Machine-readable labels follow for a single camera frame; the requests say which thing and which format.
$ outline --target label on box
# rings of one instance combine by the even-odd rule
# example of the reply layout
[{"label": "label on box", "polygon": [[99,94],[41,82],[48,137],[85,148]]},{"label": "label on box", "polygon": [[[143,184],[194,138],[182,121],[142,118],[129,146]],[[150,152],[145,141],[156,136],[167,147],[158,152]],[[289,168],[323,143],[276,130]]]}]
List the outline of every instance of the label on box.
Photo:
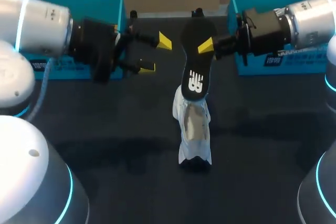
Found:
[{"label": "label on box", "polygon": [[269,54],[266,56],[264,67],[279,67],[282,63],[282,56]]},{"label": "label on box", "polygon": [[30,60],[30,64],[35,72],[44,72],[47,60]]},{"label": "label on box", "polygon": [[[30,60],[29,62],[35,72],[44,72],[47,65],[47,60],[44,59]],[[54,71],[62,71],[62,70],[78,71],[88,69],[88,66],[85,66],[81,63],[74,63],[74,61],[71,59],[70,60],[59,59],[55,61],[54,65],[52,66],[52,69]]]},{"label": "label on box", "polygon": [[302,50],[288,50],[283,52],[286,66],[302,66],[327,63],[327,46],[306,48]]},{"label": "label on box", "polygon": [[264,67],[301,66],[327,63],[327,47],[306,48],[301,50],[282,50],[277,55],[268,54]]}]

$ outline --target cable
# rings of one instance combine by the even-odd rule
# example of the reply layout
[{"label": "cable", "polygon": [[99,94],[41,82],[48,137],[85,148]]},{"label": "cable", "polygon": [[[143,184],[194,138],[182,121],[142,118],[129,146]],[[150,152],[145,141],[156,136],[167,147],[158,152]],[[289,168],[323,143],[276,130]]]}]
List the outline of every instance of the cable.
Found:
[{"label": "cable", "polygon": [[278,17],[285,14],[285,8],[276,8],[274,9],[274,11],[276,12]]},{"label": "cable", "polygon": [[34,108],[32,109],[32,111],[30,112],[30,114],[27,117],[27,121],[31,122],[34,117],[36,116],[36,114],[38,113],[38,111],[40,110],[44,97],[46,95],[46,91],[47,91],[47,86],[48,86],[48,80],[49,80],[49,74],[50,74],[50,70],[51,67],[53,66],[55,62],[54,58],[50,58],[48,60],[48,63],[46,64],[46,68],[44,70],[44,74],[43,74],[43,80],[42,80],[42,84],[41,84],[41,90],[40,90],[40,94],[38,95],[38,99],[37,102],[34,106]]}]

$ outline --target robotic arm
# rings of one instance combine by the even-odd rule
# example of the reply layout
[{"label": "robotic arm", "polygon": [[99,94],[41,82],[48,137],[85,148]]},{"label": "robotic arm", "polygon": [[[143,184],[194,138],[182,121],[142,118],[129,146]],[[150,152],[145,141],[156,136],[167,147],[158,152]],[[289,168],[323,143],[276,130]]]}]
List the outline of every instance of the robotic arm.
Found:
[{"label": "robotic arm", "polygon": [[111,24],[90,18],[73,20],[68,8],[40,0],[0,0],[0,26],[0,115],[20,116],[30,104],[35,77],[20,53],[56,59],[71,56],[90,66],[94,82],[108,83],[117,67],[135,74],[155,71],[152,62],[130,64],[121,59],[133,41],[172,50],[161,32],[156,38],[131,28],[116,31]]},{"label": "robotic arm", "polygon": [[247,65],[249,53],[260,56],[283,50],[286,44],[299,50],[328,43],[336,32],[336,0],[305,0],[278,13],[252,8],[236,18],[235,35],[212,37],[198,52],[215,51],[218,59],[237,52]]},{"label": "robotic arm", "polygon": [[0,40],[23,53],[54,58],[67,54],[90,65],[96,82],[107,83],[118,66],[133,73],[154,68],[148,62],[130,65],[120,60],[123,50],[134,40],[153,48],[172,49],[171,41],[162,33],[155,38],[130,29],[116,32],[111,24],[97,20],[73,20],[68,8],[40,0],[0,0],[0,10]]}]

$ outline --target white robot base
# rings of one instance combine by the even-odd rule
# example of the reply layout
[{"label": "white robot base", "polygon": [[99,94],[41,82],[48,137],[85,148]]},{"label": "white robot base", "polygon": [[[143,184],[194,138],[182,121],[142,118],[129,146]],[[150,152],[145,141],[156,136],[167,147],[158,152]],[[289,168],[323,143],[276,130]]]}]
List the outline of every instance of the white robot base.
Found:
[{"label": "white robot base", "polygon": [[87,224],[79,180],[29,122],[0,115],[0,224]]},{"label": "white robot base", "polygon": [[302,224],[336,224],[336,142],[302,181],[297,207]]},{"label": "white robot base", "polygon": [[34,85],[29,61],[11,44],[0,41],[0,114],[23,115],[29,108]]}]

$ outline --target shoe upper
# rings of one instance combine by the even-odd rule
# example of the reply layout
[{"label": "shoe upper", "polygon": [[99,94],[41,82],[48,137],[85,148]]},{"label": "shoe upper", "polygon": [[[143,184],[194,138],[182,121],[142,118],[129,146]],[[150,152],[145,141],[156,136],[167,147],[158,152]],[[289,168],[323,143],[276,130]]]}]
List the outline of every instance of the shoe upper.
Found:
[{"label": "shoe upper", "polygon": [[181,148],[186,159],[199,156],[211,164],[209,122],[211,120],[205,99],[190,102],[183,98],[181,86],[178,87],[173,115],[181,127]]}]

